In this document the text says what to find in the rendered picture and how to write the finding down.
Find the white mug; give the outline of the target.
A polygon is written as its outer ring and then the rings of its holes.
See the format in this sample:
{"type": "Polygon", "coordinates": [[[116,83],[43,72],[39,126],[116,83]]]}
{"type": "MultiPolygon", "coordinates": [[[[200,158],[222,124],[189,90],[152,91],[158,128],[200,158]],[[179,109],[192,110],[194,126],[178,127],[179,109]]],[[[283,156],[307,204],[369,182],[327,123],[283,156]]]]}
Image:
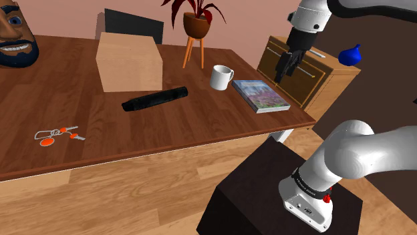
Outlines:
{"type": "Polygon", "coordinates": [[[211,73],[210,86],[218,91],[226,90],[229,82],[233,79],[234,71],[224,65],[214,65],[211,73]]]}

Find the book with purple flower cover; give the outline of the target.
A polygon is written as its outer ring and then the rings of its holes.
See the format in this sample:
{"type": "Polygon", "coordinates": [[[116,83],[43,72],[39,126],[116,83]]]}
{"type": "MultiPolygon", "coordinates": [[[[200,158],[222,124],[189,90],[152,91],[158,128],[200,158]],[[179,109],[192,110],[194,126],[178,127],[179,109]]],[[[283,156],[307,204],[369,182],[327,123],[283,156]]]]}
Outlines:
{"type": "Polygon", "coordinates": [[[233,80],[232,86],[255,113],[286,111],[291,107],[262,80],[233,80]]]}

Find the blue vase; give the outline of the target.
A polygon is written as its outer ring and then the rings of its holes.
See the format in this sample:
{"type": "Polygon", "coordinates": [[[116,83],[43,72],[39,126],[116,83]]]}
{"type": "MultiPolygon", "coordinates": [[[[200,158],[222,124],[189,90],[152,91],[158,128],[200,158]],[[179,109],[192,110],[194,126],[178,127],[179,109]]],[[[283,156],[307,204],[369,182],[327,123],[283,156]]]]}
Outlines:
{"type": "Polygon", "coordinates": [[[360,44],[357,44],[355,47],[347,50],[343,50],[338,55],[338,61],[342,65],[353,66],[359,63],[362,59],[360,54],[360,44]]]}

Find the wooden sideboard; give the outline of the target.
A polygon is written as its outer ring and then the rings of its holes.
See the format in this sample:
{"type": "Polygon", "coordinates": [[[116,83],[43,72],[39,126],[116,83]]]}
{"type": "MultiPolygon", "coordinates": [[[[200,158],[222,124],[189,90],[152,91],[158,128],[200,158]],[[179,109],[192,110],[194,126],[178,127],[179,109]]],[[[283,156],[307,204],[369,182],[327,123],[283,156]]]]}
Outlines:
{"type": "Polygon", "coordinates": [[[275,67],[281,54],[289,49],[286,41],[285,37],[270,36],[257,71],[313,119],[319,120],[360,69],[342,65],[336,57],[313,48],[304,55],[292,76],[286,75],[277,83],[275,67]]]}

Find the red plant in brown pot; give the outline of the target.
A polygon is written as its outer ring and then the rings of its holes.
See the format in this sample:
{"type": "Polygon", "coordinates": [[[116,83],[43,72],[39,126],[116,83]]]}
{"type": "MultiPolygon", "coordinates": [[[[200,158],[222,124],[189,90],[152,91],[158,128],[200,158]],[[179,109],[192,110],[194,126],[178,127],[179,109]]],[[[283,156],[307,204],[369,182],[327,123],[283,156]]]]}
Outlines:
{"type": "Polygon", "coordinates": [[[213,14],[209,8],[217,10],[223,21],[226,23],[225,17],[222,14],[221,10],[213,3],[208,3],[204,5],[204,0],[164,0],[162,6],[167,5],[169,2],[172,2],[171,5],[171,23],[172,28],[174,28],[176,16],[182,4],[187,2],[192,7],[192,12],[185,12],[183,15],[183,27],[185,33],[188,36],[186,44],[186,52],[184,55],[184,60],[182,67],[186,67],[186,63],[190,61],[190,56],[192,53],[193,43],[195,41],[200,42],[200,66],[204,68],[204,38],[206,37],[211,23],[213,21],[213,14]]]}

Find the light wooden box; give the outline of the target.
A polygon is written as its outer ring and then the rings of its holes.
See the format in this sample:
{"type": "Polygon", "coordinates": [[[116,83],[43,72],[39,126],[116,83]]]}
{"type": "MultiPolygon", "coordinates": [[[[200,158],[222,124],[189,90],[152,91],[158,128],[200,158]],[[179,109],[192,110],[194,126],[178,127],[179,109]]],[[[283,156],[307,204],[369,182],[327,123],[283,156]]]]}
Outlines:
{"type": "Polygon", "coordinates": [[[96,63],[105,92],[162,90],[163,60],[151,36],[103,32],[96,63]]]}

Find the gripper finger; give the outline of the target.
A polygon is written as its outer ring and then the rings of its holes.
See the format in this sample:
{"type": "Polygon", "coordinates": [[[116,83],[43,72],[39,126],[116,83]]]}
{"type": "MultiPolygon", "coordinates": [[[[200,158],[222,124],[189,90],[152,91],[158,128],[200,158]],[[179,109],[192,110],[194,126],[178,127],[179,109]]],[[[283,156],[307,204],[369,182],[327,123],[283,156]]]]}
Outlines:
{"type": "Polygon", "coordinates": [[[304,51],[283,52],[275,67],[276,75],[274,82],[281,83],[285,75],[292,76],[295,69],[302,62],[304,51]]]}

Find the dark robot stand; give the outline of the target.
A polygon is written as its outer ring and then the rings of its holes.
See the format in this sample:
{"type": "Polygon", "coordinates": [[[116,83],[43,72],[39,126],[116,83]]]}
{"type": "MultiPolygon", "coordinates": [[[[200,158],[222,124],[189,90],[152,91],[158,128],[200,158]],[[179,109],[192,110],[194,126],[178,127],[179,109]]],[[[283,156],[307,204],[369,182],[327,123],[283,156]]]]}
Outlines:
{"type": "Polygon", "coordinates": [[[199,235],[358,235],[362,200],[336,184],[329,229],[318,232],[288,212],[279,182],[304,159],[273,138],[218,184],[196,228],[199,235]]]}

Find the dark chair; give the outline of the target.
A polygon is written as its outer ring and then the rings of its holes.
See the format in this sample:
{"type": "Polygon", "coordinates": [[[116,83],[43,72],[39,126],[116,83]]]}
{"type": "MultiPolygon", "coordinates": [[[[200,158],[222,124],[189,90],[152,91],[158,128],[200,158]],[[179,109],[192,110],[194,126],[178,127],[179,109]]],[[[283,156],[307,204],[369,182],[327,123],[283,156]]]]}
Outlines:
{"type": "Polygon", "coordinates": [[[153,37],[156,44],[162,44],[164,23],[112,9],[104,9],[98,14],[95,39],[102,32],[153,37]]]}

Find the brown wooden table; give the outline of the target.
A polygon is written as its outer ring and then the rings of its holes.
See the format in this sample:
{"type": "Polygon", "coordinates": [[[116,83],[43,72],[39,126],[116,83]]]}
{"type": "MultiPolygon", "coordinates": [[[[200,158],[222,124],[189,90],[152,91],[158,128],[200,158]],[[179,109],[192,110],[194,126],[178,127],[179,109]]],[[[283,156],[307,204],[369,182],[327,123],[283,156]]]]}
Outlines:
{"type": "Polygon", "coordinates": [[[134,92],[102,89],[98,41],[39,35],[31,67],[0,69],[0,182],[130,157],[312,126],[300,107],[255,113],[229,87],[214,90],[212,68],[226,65],[237,79],[261,75],[230,49],[206,48],[182,67],[185,47],[159,45],[163,87],[185,86],[186,97],[126,112],[134,92]]]}

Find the black cylinder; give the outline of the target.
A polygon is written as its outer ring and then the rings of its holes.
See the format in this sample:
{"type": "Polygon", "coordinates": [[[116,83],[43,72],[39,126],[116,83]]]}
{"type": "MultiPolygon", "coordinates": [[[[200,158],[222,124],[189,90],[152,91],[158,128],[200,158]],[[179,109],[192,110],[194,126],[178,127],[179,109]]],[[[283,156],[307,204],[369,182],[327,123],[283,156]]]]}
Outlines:
{"type": "Polygon", "coordinates": [[[188,90],[183,86],[130,99],[122,103],[122,108],[124,111],[137,111],[186,97],[187,95],[188,90]]]}

